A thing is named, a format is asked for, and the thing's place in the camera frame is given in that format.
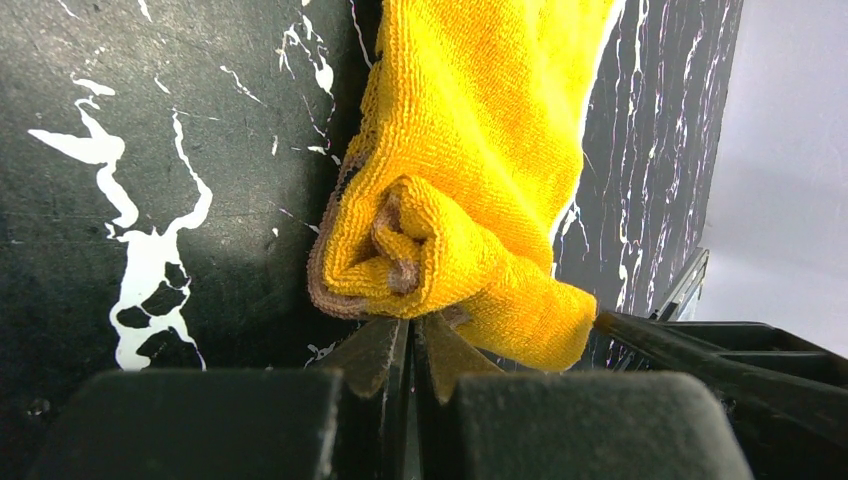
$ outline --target white wall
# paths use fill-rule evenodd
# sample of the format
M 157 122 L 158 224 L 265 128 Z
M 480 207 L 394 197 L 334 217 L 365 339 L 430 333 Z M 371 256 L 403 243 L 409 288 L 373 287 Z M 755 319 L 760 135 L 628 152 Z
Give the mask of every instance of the white wall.
M 848 2 L 745 0 L 706 222 L 698 320 L 848 356 Z

